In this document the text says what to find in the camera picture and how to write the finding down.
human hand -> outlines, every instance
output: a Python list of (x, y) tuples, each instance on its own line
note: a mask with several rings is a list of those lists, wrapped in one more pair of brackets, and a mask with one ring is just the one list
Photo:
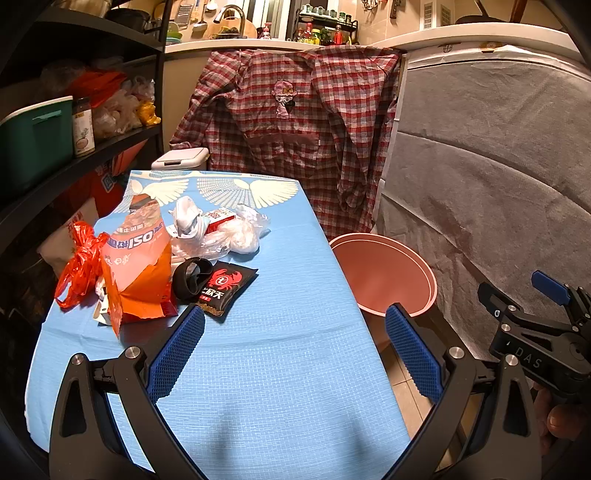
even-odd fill
[(553, 405), (552, 393), (547, 388), (534, 383), (538, 395), (534, 401), (534, 411), (538, 420), (542, 455), (552, 446), (552, 437), (576, 440), (589, 419), (589, 412), (583, 405)]

countertop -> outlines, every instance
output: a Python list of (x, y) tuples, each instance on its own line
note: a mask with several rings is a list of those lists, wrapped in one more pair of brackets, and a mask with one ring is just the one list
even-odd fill
[[(417, 50), (447, 43), (501, 42), (518, 47), (533, 48), (583, 62), (574, 42), (568, 34), (536, 25), (513, 23), (476, 23), (430, 28), (398, 35), (371, 44), (371, 47), (396, 47)], [(211, 51), (221, 48), (263, 48), (264, 50), (302, 51), (318, 48), (316, 45), (284, 40), (259, 40), (257, 38), (233, 38), (230, 40), (196, 40), (166, 47), (167, 54)]]
[(583, 62), (574, 42), (567, 33), (552, 28), (516, 23), (469, 23), (448, 27), (429, 28), (387, 38), (372, 47), (396, 47), (402, 50), (417, 50), (459, 42), (487, 41), (533, 48), (569, 59)]
[(316, 45), (285, 40), (260, 40), (258, 38), (230, 38), (227, 40), (196, 40), (166, 46), (167, 54), (185, 51), (219, 50), (220, 48), (263, 48), (264, 50), (301, 51), (317, 48)]

checkered shirt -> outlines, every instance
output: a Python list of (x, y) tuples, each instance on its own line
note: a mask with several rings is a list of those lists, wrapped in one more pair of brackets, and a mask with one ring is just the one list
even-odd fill
[(329, 239), (368, 232), (399, 58), (353, 46), (214, 51), (170, 146), (208, 148), (211, 170), (298, 180)]

black snack packet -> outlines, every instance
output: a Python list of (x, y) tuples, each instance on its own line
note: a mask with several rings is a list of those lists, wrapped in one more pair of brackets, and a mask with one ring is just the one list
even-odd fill
[(197, 305), (216, 317), (223, 316), (238, 291), (252, 281), (256, 272), (252, 268), (218, 261), (199, 294)]

blue gripper pad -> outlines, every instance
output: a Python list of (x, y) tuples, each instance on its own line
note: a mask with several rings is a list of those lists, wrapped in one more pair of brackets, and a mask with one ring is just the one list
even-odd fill
[(443, 393), (441, 367), (395, 305), (386, 310), (386, 333), (421, 395), (438, 402)]
[(568, 289), (562, 283), (557, 282), (540, 270), (536, 270), (531, 274), (531, 284), (536, 290), (542, 292), (558, 305), (565, 306), (570, 302)]
[(205, 330), (205, 315), (199, 307), (184, 312), (182, 324), (172, 334), (150, 365), (146, 391), (152, 403), (170, 395), (195, 346)]

